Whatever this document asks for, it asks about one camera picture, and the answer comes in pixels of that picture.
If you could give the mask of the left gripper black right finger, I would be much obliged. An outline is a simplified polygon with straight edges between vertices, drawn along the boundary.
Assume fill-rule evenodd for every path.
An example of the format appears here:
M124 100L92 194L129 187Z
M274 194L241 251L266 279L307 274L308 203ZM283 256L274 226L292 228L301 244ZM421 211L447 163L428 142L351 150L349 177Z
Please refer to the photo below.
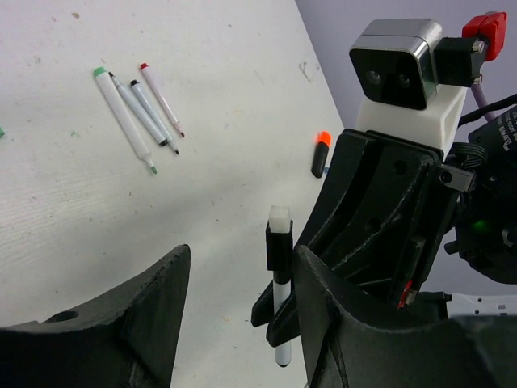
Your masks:
M310 387L514 387L516 318L429 322L340 279L308 247L293 270Z

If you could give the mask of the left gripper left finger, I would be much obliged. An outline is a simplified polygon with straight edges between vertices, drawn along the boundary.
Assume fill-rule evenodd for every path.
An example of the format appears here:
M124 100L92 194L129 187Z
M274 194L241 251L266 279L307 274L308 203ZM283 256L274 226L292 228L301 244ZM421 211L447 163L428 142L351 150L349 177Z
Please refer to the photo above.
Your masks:
M3 387L168 387L190 277L179 245L130 280L38 323L1 329Z

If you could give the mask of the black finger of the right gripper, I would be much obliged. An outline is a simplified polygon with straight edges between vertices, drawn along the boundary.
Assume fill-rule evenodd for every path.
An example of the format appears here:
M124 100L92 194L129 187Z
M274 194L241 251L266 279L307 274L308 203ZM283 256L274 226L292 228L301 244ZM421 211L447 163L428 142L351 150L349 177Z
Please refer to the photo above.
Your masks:
M271 347L279 347L300 336L295 289L274 312L273 282L259 295L251 309L250 322L253 327L267 326L266 340Z

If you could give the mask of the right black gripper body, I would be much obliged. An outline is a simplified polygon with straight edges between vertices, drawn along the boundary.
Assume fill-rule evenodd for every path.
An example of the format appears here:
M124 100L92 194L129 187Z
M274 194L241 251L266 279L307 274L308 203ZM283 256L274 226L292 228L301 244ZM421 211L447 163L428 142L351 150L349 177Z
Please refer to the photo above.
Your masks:
M458 196L473 174L442 152L374 132L344 130L297 242L335 275L402 307L427 278Z

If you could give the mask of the black capped white pen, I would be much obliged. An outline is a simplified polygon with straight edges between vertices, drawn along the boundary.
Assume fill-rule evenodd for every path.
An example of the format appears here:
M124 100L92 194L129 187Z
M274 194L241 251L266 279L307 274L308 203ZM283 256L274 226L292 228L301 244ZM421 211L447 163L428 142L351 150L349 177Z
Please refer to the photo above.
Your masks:
M148 124L146 124L148 132L153 134L153 137L160 146L168 146L169 140L158 125L158 120L155 117L156 113L151 107L149 99L147 98L142 85L136 79L133 79L129 85L134 96L137 98L137 102L143 108L144 117L148 121Z

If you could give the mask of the green capped white pen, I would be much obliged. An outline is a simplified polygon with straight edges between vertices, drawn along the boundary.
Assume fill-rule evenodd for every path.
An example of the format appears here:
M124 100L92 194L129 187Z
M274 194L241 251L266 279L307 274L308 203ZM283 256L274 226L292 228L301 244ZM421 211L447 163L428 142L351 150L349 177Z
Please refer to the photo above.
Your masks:
M142 139L108 71L100 66L93 70L93 77L137 157L156 175L158 170L152 161L151 152Z

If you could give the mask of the red capped white marker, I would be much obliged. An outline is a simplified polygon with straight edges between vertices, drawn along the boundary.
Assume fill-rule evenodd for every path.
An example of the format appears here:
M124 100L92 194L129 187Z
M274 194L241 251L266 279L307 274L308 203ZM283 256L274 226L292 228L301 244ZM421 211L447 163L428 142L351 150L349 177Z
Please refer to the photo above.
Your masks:
M164 94L162 93L162 88L159 86L158 80L154 76L153 71L150 69L149 64L146 62L141 63L140 71L142 72L144 79L148 83L151 91L154 93L154 96L156 97L158 103L162 107L167 119L169 120L175 131L181 138L185 138L183 127L176 115L173 113L173 110L171 109L171 106L168 104Z

